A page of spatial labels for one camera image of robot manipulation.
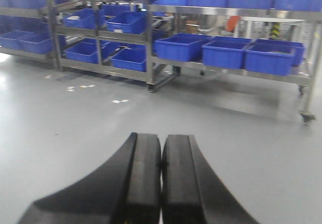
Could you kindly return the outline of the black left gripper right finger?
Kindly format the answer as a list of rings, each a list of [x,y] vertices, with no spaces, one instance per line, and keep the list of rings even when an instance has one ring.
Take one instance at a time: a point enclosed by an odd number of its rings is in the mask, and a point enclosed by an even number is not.
[[[169,135],[163,149],[164,223],[257,223],[210,167],[193,135]]]

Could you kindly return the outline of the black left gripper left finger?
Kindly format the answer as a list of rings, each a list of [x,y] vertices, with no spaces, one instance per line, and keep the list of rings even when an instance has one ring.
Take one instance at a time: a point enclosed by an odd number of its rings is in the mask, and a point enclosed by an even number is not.
[[[156,134],[131,133],[101,166],[31,203],[19,223],[158,223],[161,149]]]

